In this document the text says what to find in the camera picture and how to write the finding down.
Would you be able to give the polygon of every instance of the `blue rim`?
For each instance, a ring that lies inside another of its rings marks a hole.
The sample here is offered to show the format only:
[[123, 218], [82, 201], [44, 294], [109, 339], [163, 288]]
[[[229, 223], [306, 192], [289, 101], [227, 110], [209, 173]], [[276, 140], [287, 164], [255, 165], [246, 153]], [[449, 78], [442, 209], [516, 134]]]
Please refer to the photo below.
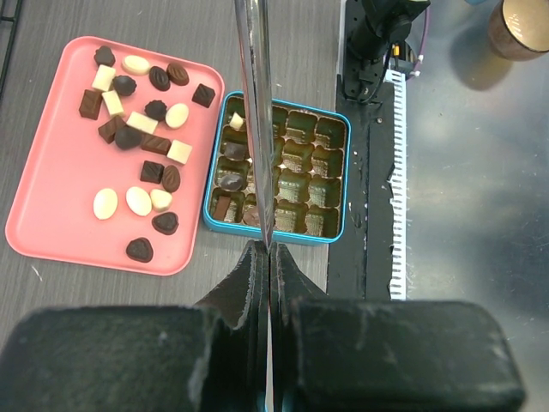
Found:
[[[225, 96], [225, 99], [223, 100], [223, 108], [220, 112], [220, 118], [219, 118], [219, 121], [217, 123], [217, 131], [216, 131], [216, 134], [215, 134], [214, 151], [212, 152], [212, 158], [210, 160], [210, 168], [209, 168], [209, 174], [208, 174], [208, 186], [206, 187], [206, 196], [204, 197], [204, 203], [202, 205], [202, 214], [204, 216], [204, 220], [208, 224], [212, 225], [213, 227], [223, 227], [223, 228], [227, 228], [227, 229], [231, 229], [231, 230], [237, 230], [238, 234], [246, 235], [247, 233], [249, 233], [249, 234], [254, 234], [255, 235], [254, 237], [257, 237], [257, 235], [259, 235], [261, 233], [261, 230], [258, 227], [249, 227], [249, 226], [244, 226], [244, 225], [238, 225], [238, 224], [235, 224], [235, 223], [227, 223], [225, 221], [215, 221], [210, 216], [209, 210], [208, 210], [209, 200], [211, 198], [212, 184], [214, 182], [214, 174], [215, 174], [214, 165], [215, 165], [215, 160], [217, 158], [217, 153], [219, 151], [220, 138], [221, 138], [221, 128], [222, 128], [223, 119], [225, 118], [225, 113], [226, 113], [226, 103], [233, 96], [242, 97], [242, 96], [244, 96], [244, 93], [241, 92], [241, 91], [234, 91], [234, 92], [231, 92], [231, 93], [227, 94], [227, 96]], [[347, 215], [347, 173], [348, 173], [348, 170], [349, 170], [349, 158], [350, 158], [350, 151], [351, 151], [351, 123], [349, 123], [349, 121], [347, 120], [347, 118], [345, 116], [343, 116], [339, 113], [329, 112], [327, 110], [319, 109], [317, 107], [300, 105], [300, 104], [297, 104], [297, 103], [292, 103], [291, 101], [285, 101], [285, 100], [279, 100], [279, 99], [273, 99], [273, 103], [282, 104], [283, 106], [295, 107], [297, 109], [305, 109], [305, 110], [309, 110], [309, 111], [312, 111], [312, 112], [327, 114], [331, 117], [338, 118], [338, 119], [342, 120], [347, 125], [347, 147], [346, 147], [346, 150], [345, 150], [345, 152], [346, 152], [346, 161], [345, 161], [345, 169], [344, 169], [343, 179], [342, 179], [342, 181], [343, 181], [343, 188], [342, 188], [343, 189], [343, 196], [341, 198], [341, 224], [340, 224], [340, 231], [337, 234], [337, 236], [335, 236], [334, 238], [321, 238], [321, 237], [318, 237], [318, 236], [311, 236], [309, 234], [282, 232], [280, 230], [275, 230], [274, 231], [274, 234], [276, 234], [278, 236], [284, 236], [284, 237], [295, 238], [295, 239], [302, 239], [302, 240], [306, 240], [309, 243], [323, 243], [323, 244], [334, 243], [335, 241], [337, 241], [341, 237], [341, 235], [343, 234], [343, 231], [345, 230], [345, 216]]]

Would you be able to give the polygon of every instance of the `white rectangular chocolate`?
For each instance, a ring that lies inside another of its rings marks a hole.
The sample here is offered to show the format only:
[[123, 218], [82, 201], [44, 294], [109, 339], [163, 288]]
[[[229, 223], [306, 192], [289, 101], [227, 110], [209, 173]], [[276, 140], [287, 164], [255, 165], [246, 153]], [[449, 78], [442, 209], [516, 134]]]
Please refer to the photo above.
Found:
[[99, 90], [100, 92], [108, 92], [111, 89], [112, 79], [117, 75], [117, 71], [114, 67], [105, 66], [101, 64], [95, 74], [92, 88]]
[[118, 97], [118, 94], [115, 90], [111, 90], [110, 92], [104, 92], [101, 95], [103, 96], [106, 110], [109, 112], [112, 118], [114, 118], [115, 116], [124, 115], [122, 102], [120, 101], [120, 98]]
[[189, 144], [174, 140], [166, 157], [184, 165], [189, 160], [191, 150], [192, 146]]
[[149, 135], [154, 134], [154, 130], [158, 125], [158, 121], [153, 118], [148, 118], [144, 114], [138, 112], [132, 112], [126, 124], [134, 129], [138, 129], [142, 132], [148, 133]]

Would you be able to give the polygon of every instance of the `pink tray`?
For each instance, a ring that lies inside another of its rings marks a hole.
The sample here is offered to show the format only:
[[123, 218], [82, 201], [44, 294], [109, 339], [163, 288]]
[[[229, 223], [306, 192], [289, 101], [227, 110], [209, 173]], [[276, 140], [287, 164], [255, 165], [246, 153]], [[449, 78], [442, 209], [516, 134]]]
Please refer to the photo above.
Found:
[[[168, 107], [183, 102], [189, 119], [183, 127], [170, 130], [160, 123], [154, 133], [190, 144], [188, 163], [178, 166], [181, 187], [173, 194], [171, 211], [179, 216], [179, 229], [172, 236], [155, 231], [154, 212], [140, 217], [130, 211], [125, 193], [131, 186], [146, 191], [160, 185], [139, 180], [142, 163], [156, 161], [175, 164], [165, 156], [139, 148], [123, 152], [106, 144], [97, 128], [108, 119], [103, 106], [98, 120], [81, 118], [78, 112], [85, 89], [91, 88], [97, 70], [94, 53], [108, 45], [117, 59], [117, 74], [125, 56], [135, 54], [152, 65], [166, 67], [181, 63], [188, 71], [187, 86], [172, 84], [170, 90], [155, 89], [148, 76], [133, 76], [137, 90], [121, 98], [126, 112], [143, 113], [150, 100], [162, 100]], [[191, 101], [199, 83], [215, 90], [210, 108]], [[190, 261], [200, 217], [204, 185], [214, 146], [215, 128], [225, 85], [214, 69], [180, 58], [122, 45], [95, 37], [80, 37], [67, 44], [45, 103], [27, 165], [6, 224], [6, 238], [16, 251], [36, 258], [90, 264], [112, 269], [133, 270], [167, 276], [179, 272]], [[93, 212], [95, 194], [111, 187], [118, 194], [118, 209], [107, 221], [99, 221]], [[146, 237], [154, 248], [148, 264], [130, 260], [125, 254], [128, 243]]]

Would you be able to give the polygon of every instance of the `white chocolate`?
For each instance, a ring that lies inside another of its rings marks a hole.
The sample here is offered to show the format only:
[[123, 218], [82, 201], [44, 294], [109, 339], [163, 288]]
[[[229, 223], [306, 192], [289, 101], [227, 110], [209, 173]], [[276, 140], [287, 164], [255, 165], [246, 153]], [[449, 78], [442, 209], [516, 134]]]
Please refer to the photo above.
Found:
[[122, 67], [131, 75], [136, 76], [144, 76], [151, 70], [148, 60], [139, 56], [126, 56], [122, 61]]
[[155, 212], [166, 212], [172, 206], [173, 196], [167, 191], [161, 189], [151, 190], [151, 201]]
[[126, 124], [130, 127], [133, 127], [134, 129], [138, 129], [142, 132], [152, 135], [154, 133], [154, 130], [156, 129], [156, 126], [158, 125], [158, 121], [154, 120], [153, 118], [148, 118], [144, 114], [132, 112]]
[[109, 115], [111, 115], [112, 118], [114, 118], [115, 116], [124, 115], [124, 108], [122, 107], [122, 102], [120, 101], [116, 90], [104, 92], [101, 95], [103, 96], [106, 110], [109, 112]]
[[141, 187], [133, 186], [126, 191], [126, 203], [139, 216], [146, 216], [153, 210], [151, 197]]
[[166, 157], [184, 165], [189, 160], [191, 150], [192, 146], [189, 144], [174, 140]]
[[170, 107], [166, 113], [166, 124], [172, 129], [183, 126], [189, 117], [189, 107], [183, 103], [177, 103]]
[[114, 215], [118, 207], [118, 196], [113, 189], [105, 188], [97, 192], [94, 199], [94, 215], [105, 221]]
[[117, 75], [117, 71], [114, 67], [105, 66], [101, 64], [95, 74], [92, 88], [99, 90], [100, 92], [108, 92], [111, 89], [112, 79]]
[[233, 113], [231, 116], [231, 121], [229, 122], [229, 126], [231, 126], [235, 130], [242, 129], [242, 126], [244, 126], [244, 119], [240, 117], [238, 113]]

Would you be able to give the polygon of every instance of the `black cable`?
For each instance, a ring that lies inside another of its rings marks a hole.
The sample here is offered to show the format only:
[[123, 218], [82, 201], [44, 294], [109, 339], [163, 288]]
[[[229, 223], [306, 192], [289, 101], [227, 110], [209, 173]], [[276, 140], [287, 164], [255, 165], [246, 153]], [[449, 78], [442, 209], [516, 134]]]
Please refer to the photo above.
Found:
[[[389, 61], [391, 59], [392, 50], [393, 50], [393, 45], [389, 45], [389, 48], [387, 49], [387, 53], [385, 53], [385, 63], [383, 64], [383, 72], [381, 74], [381, 77], [379, 77], [379, 80], [377, 82], [376, 88], [374, 88], [374, 91], [364, 100], [360, 99], [360, 97], [357, 99], [358, 103], [360, 103], [361, 105], [367, 105], [368, 103], [370, 103], [372, 99], [376, 96], [377, 92], [379, 92], [379, 89], [383, 84], [383, 80], [385, 79], [385, 75], [387, 74], [387, 69], [389, 68]], [[361, 96], [364, 93], [365, 89], [366, 89], [366, 86], [363, 86], [359, 96]]]

